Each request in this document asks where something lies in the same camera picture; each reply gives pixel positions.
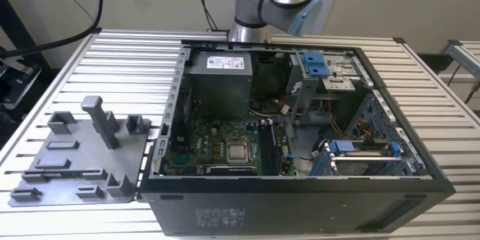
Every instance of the beige wall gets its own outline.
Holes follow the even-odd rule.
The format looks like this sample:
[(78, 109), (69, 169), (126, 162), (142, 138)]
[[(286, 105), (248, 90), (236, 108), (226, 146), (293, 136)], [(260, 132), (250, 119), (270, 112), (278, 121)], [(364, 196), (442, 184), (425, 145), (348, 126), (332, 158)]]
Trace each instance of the beige wall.
[[(45, 43), (81, 32), (90, 24), (72, 0), (9, 0), (37, 43)], [(77, 0), (94, 16), (97, 0)], [(206, 0), (206, 6), (221, 29), (233, 23), (234, 0)], [(100, 22), (102, 28), (205, 31), (208, 28), (200, 0), (105, 0)], [(68, 60), (78, 43), (49, 50), (44, 56), (57, 67)]]
[(480, 40), (480, 0), (336, 0), (324, 34), (402, 37), (417, 52)]

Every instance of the orange wire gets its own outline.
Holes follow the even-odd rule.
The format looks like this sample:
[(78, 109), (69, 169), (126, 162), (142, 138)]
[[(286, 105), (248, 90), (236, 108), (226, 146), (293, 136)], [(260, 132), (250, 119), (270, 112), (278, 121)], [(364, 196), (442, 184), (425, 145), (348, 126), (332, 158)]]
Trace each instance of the orange wire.
[(333, 114), (332, 114), (332, 101), (330, 101), (330, 100), (328, 100), (328, 112), (329, 112), (329, 124), (330, 124), (333, 130), (334, 130), (345, 139), (353, 140), (352, 137), (349, 137), (348, 135), (345, 135), (345, 134), (341, 132), (341, 130), (340, 130), (340, 128), (338, 128), (338, 125), (337, 125), (337, 123), (334, 122)]

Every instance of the gray plastic peg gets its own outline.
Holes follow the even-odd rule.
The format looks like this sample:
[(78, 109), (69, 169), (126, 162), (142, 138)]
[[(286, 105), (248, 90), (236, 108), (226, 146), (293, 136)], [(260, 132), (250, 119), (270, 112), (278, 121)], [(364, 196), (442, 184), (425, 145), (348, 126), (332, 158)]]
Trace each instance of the gray plastic peg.
[(118, 147), (118, 140), (114, 137), (114, 130), (108, 123), (105, 112), (102, 110), (102, 98), (100, 96), (86, 96), (81, 102), (81, 109), (92, 118), (93, 126), (100, 133), (108, 149)]

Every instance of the slotted aluminum surface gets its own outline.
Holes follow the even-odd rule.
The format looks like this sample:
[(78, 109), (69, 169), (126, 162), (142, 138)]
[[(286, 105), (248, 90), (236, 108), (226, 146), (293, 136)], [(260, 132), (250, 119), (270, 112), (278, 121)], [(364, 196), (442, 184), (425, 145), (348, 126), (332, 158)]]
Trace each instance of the slotted aluminum surface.
[[(392, 39), (274, 35), (273, 43), (361, 47), (388, 90), (442, 168), (457, 194), (385, 238), (480, 239), (478, 119), (420, 62), (408, 46)], [(222, 33), (164, 33), (104, 30), (86, 38), (0, 152), (0, 236), (34, 239), (162, 239), (146, 203), (10, 208), (9, 191), (48, 135), (49, 114), (80, 110), (82, 97), (98, 94), (116, 118), (142, 114), (157, 136), (165, 95), (181, 39), (222, 40)], [(228, 239), (372, 239), (350, 236), (229, 237)]]

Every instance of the black pole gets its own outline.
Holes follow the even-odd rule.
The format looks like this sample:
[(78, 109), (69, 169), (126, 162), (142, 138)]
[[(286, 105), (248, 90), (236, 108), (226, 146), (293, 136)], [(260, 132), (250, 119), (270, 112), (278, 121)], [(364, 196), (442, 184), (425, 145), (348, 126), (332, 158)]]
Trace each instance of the black pole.
[[(8, 0), (0, 0), (0, 11), (0, 27), (14, 47), (17, 49), (34, 47), (36, 43)], [(34, 63), (41, 66), (41, 73), (38, 74), (37, 80), (44, 85), (48, 85), (53, 78), (52, 69), (48, 65), (44, 55), (41, 53), (33, 53), (30, 55), (22, 56), (22, 59), (26, 63)]]

